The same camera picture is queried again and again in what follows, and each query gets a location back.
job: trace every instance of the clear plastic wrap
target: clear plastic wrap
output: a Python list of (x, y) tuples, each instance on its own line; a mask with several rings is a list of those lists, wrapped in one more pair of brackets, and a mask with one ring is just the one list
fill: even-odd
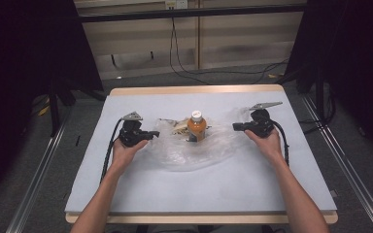
[(245, 135), (235, 132), (230, 124), (206, 118), (205, 139), (188, 142), (184, 120), (159, 119), (154, 130), (159, 138), (150, 141), (146, 150), (151, 157), (171, 171), (191, 171), (218, 163), (235, 153)]

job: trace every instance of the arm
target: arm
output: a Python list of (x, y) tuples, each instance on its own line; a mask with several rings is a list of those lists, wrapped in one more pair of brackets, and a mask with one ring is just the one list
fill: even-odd
[(105, 174), (98, 190), (80, 214), (71, 232), (103, 232), (107, 222), (108, 212), (117, 188), (119, 177), (131, 163), (136, 151), (143, 148), (147, 140), (140, 142), (133, 148), (125, 148), (120, 140), (115, 140), (113, 160)]
[(287, 166), (281, 153), (278, 131), (274, 129), (266, 139), (259, 138), (250, 130), (246, 130), (245, 134), (258, 145), (275, 170), (286, 203), (291, 230), (293, 232), (329, 232), (317, 205)]

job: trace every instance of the orange liquid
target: orange liquid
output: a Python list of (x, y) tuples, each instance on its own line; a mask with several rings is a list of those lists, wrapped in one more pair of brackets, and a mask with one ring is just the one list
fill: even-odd
[(207, 121), (202, 118), (201, 121), (195, 122), (190, 119), (187, 122), (187, 129), (189, 130), (189, 141), (200, 142), (205, 138), (205, 129), (207, 128)]

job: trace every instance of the wall outlet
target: wall outlet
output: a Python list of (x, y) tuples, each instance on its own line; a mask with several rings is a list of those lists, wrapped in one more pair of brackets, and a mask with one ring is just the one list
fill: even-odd
[(166, 10), (175, 10), (175, 9), (177, 9), (177, 1), (176, 0), (166, 0), (165, 1), (165, 9)]
[(176, 9), (187, 9), (187, 0), (177, 0)]

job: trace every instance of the wrist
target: wrist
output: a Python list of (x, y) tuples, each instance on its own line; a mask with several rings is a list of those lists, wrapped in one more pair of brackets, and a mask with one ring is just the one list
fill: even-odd
[(122, 168), (122, 166), (119, 166), (116, 163), (112, 163), (110, 168), (107, 171), (107, 174), (110, 173), (112, 176), (120, 177), (123, 174), (124, 170), (125, 169)]
[(274, 167), (274, 168), (277, 168), (283, 164), (287, 165), (285, 160), (284, 160), (284, 157), (283, 155), (280, 153), (280, 152), (275, 152), (274, 154), (271, 154), (269, 156), (269, 160), (271, 162), (271, 165)]

